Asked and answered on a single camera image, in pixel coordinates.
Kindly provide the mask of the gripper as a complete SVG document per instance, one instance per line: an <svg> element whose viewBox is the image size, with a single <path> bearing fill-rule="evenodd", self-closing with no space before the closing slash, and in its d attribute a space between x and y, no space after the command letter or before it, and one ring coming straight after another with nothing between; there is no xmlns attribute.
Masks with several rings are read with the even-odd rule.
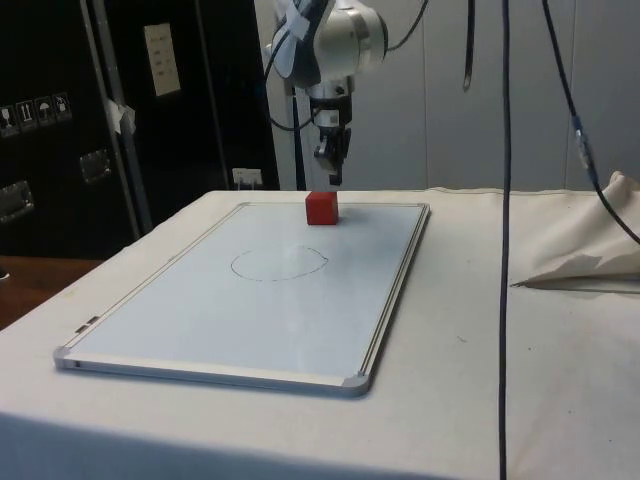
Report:
<svg viewBox="0 0 640 480"><path fill-rule="evenodd" d="M351 98L310 97L309 106L312 123L320 129L314 158L329 175L330 184L341 185L351 141L351 129L345 128L352 121Z"/></svg>

